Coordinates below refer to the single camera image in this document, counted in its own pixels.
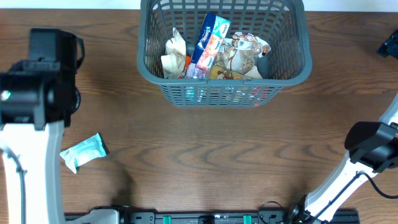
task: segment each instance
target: wooden table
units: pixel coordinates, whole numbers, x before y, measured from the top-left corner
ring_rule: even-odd
[[[315,190],[357,121],[377,121],[398,91],[398,61],[376,53],[398,14],[308,12],[313,72],[261,108],[176,108],[137,71],[139,11],[0,10],[0,70],[27,57],[32,27],[85,40],[80,109],[63,149],[101,132],[110,154],[77,175],[62,162],[66,212],[121,203],[165,211],[255,210]],[[7,223],[4,168],[0,217]],[[398,170],[375,178],[398,193]],[[398,202],[364,184],[343,205],[362,223],[392,223]]]

